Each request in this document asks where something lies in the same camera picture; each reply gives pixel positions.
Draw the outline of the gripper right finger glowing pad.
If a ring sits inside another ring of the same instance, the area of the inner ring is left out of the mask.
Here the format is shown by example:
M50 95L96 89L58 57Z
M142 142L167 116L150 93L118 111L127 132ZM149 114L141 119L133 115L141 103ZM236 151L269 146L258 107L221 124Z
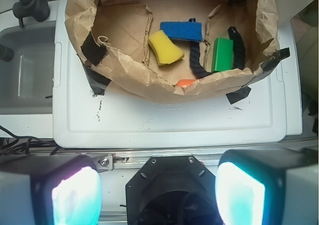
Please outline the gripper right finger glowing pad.
M227 150L215 195L226 225L317 225L318 150Z

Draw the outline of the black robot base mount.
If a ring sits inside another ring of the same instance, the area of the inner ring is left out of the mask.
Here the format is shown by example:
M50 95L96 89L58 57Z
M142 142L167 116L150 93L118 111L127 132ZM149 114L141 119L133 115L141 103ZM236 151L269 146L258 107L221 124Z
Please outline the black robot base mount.
M215 175L197 159L148 160L127 182L130 225L222 225Z

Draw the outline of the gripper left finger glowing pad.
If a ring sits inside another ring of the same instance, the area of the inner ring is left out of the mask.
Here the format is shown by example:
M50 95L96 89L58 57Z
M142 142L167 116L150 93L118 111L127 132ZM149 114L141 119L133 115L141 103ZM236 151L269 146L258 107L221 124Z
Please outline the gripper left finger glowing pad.
M102 181L87 155L0 159L2 225L96 225Z

